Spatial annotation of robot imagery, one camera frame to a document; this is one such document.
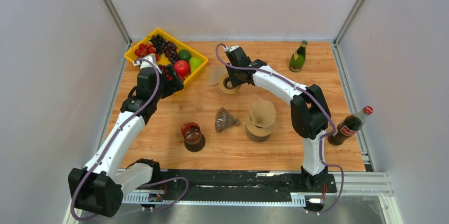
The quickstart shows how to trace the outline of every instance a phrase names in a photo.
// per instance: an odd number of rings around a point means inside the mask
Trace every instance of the lime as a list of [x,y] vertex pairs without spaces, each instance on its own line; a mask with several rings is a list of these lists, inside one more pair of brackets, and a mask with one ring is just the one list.
[[178,56],[181,60],[189,61],[192,58],[192,55],[188,50],[181,49],[178,53]]

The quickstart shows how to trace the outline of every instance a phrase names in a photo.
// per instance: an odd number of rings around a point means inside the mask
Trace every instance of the yellow basket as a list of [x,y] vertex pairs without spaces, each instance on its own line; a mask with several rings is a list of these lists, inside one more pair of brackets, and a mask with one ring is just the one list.
[[[187,46],[186,44],[180,42],[179,40],[175,39],[173,36],[171,36],[170,34],[164,32],[162,29],[155,29],[153,32],[151,32],[148,36],[146,36],[143,40],[139,41],[137,44],[135,44],[130,50],[128,50],[125,53],[125,58],[130,61],[131,63],[134,62],[134,60],[137,59],[137,56],[134,54],[134,51],[136,49],[139,48],[139,45],[141,43],[143,44],[147,44],[148,41],[151,40],[151,37],[153,35],[161,35],[164,39],[172,41],[173,43],[175,43],[176,45],[176,52],[179,52],[182,49],[188,50],[190,52],[190,54],[192,55],[192,57],[198,57],[201,60],[203,60],[203,63],[198,67],[198,69],[196,69],[193,73],[191,73],[190,75],[185,77],[185,81],[184,81],[184,89],[185,87],[196,77],[198,77],[198,75],[204,70],[206,69],[206,64],[208,63],[208,58],[200,53],[198,53],[196,50],[194,50],[193,48]],[[157,62],[157,64],[161,64],[161,65],[168,65],[171,64],[170,61],[168,60],[167,57],[165,57],[164,53],[162,53],[160,55],[160,59]]]

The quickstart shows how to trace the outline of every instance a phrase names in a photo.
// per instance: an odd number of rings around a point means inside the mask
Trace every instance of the bottle cap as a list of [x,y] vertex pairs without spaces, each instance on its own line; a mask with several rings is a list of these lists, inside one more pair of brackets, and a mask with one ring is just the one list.
[[372,114],[373,113],[373,108],[371,106],[366,106],[363,108],[363,113],[365,114]]

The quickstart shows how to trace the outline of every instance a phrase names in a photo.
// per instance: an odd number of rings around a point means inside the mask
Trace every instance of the wood grain surface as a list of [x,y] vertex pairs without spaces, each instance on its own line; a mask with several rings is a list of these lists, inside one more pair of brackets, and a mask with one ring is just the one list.
[[[208,67],[221,65],[215,57],[218,42],[185,43],[209,58]],[[300,45],[299,42],[229,41],[226,44],[241,46],[252,60],[263,60],[280,74],[298,83],[319,85],[335,124],[348,115],[343,89],[328,42],[309,43],[306,63],[298,73],[291,72],[288,63],[291,54]],[[132,143],[121,166],[126,167],[139,158],[148,158],[160,162],[161,168],[299,170],[303,160],[303,149],[301,138],[292,128],[290,107],[270,92],[252,85],[243,85],[237,94],[225,94],[219,90],[218,85],[207,85],[208,70],[209,68],[191,82],[183,93],[159,101],[156,113]],[[108,131],[113,128],[121,103],[136,85],[137,74],[138,68],[128,63]],[[258,97],[273,102],[276,108],[277,128],[269,140],[262,143],[252,142],[245,135],[245,116],[250,103]],[[242,125],[216,133],[214,120],[220,107],[224,107],[242,121]],[[198,123],[205,135],[206,145],[197,153],[191,153],[184,147],[180,125],[186,122]],[[339,164],[346,171],[365,171],[355,137],[348,139],[339,147],[331,146],[327,140],[325,141],[325,159],[328,163]]]

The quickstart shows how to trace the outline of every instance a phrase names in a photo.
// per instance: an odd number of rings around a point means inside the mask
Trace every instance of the green bottle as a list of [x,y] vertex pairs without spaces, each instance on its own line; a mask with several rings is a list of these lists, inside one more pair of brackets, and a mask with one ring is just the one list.
[[307,41],[303,40],[301,46],[292,54],[290,59],[289,68],[293,72],[298,72],[301,70],[304,62],[306,61],[306,46]]

